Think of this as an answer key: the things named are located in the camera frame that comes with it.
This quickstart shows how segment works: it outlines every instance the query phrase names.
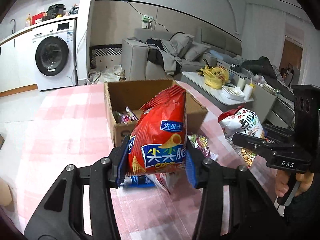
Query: coffee table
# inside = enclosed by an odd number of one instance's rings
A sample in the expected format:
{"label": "coffee table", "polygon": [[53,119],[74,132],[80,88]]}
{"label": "coffee table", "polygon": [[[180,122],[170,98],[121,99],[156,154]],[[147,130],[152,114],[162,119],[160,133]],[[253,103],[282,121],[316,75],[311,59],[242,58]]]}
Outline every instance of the coffee table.
{"label": "coffee table", "polygon": [[227,98],[222,93],[222,89],[213,89],[206,85],[204,83],[204,77],[199,76],[197,72],[182,72],[181,81],[192,86],[223,112],[253,101],[253,98],[250,98],[248,101],[238,101]]}

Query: washing machine door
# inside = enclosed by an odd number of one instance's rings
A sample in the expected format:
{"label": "washing machine door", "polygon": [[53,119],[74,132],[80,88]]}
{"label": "washing machine door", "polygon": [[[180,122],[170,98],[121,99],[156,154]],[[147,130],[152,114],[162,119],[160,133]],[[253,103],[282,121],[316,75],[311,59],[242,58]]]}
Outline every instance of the washing machine door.
{"label": "washing machine door", "polygon": [[46,76],[60,73],[68,61],[69,48],[67,43],[57,36],[45,38],[36,50],[36,65]]}

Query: pink checkered tablecloth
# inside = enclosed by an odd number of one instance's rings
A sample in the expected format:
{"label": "pink checkered tablecloth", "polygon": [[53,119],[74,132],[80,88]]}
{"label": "pink checkered tablecloth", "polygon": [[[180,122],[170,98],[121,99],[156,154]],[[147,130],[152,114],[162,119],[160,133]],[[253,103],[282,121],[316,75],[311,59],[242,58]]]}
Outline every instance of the pink checkered tablecloth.
{"label": "pink checkered tablecloth", "polygon": [[[218,124],[222,113],[199,92],[180,83],[209,110],[201,132],[209,148],[219,155],[218,162],[233,167],[243,164],[225,140]],[[108,156],[113,148],[108,129],[104,86],[90,85],[55,90],[44,99],[35,120],[29,125],[16,179],[19,225],[23,232],[39,202],[68,164],[88,166]],[[275,170],[256,157],[252,173],[275,200]],[[228,230],[228,187],[224,188],[223,225]],[[172,194],[159,188],[111,189],[113,207],[122,239],[191,239],[196,223],[201,191],[193,189],[186,177],[179,180]],[[84,193],[85,231],[90,234],[88,187]]]}

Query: black sleeve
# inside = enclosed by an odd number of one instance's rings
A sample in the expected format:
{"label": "black sleeve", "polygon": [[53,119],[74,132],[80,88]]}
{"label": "black sleeve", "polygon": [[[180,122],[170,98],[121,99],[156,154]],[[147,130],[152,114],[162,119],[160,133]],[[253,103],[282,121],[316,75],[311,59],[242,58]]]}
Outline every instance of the black sleeve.
{"label": "black sleeve", "polygon": [[290,239],[309,239],[319,231],[320,174],[314,174],[311,187],[284,209]]}

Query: faucet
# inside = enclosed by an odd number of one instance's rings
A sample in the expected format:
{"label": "faucet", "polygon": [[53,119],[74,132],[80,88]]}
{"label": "faucet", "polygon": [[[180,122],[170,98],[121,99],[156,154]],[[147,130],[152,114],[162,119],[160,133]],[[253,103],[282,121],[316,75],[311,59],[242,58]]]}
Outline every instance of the faucet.
{"label": "faucet", "polygon": [[12,19],[9,24],[11,24],[12,21],[14,21],[14,26],[13,26],[11,34],[14,34],[16,32],[16,20]]}

